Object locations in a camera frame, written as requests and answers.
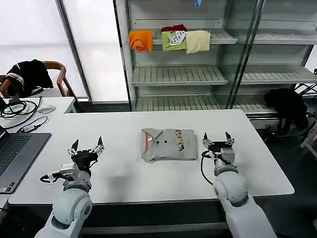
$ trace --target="blue object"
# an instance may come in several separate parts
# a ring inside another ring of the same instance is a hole
[[[196,8],[200,7],[200,5],[202,4],[203,0],[195,0],[195,6]]]

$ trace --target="shelf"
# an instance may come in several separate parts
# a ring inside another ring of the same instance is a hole
[[[134,86],[225,85],[215,66],[135,67]]]
[[[224,68],[225,77],[235,75],[236,66]],[[247,65],[241,85],[317,83],[317,76],[300,65]]]
[[[204,29],[206,31],[210,31],[211,33],[211,39],[210,44],[211,45],[234,45],[238,39],[230,36],[226,31],[222,29]],[[153,30],[153,39],[154,39],[154,45],[162,45],[162,34],[160,30],[155,29]]]
[[[217,101],[225,105],[228,96],[216,96]],[[232,109],[241,109],[245,114],[276,113],[266,106],[264,95],[237,95]]]
[[[140,97],[136,111],[191,111],[221,109],[213,96]]]
[[[245,43],[246,34],[239,37],[239,43]],[[262,45],[317,45],[316,31],[298,30],[259,30],[254,44]]]

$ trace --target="gray shirt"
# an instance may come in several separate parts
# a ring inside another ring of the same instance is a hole
[[[193,130],[142,129],[141,155],[146,162],[196,160],[197,139]]]

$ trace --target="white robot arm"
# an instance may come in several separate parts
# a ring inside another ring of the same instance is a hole
[[[41,177],[41,181],[52,183],[65,179],[64,192],[53,203],[53,211],[45,226],[35,238],[77,238],[90,215],[93,203],[88,194],[91,189],[91,166],[98,161],[104,151],[101,137],[93,150],[76,151],[78,140],[68,150],[74,163],[64,164],[58,172]]]
[[[202,154],[201,169],[204,158],[214,158],[216,178],[213,187],[226,213],[231,234],[234,238],[277,238],[264,211],[255,203],[245,179],[234,165],[234,139],[227,132],[226,136],[227,141],[212,142],[205,134],[203,145],[208,151]]]

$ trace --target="orange cloth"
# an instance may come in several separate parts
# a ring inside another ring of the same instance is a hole
[[[131,49],[136,48],[138,53],[142,51],[152,51],[153,49],[153,31],[133,31],[129,34]]]

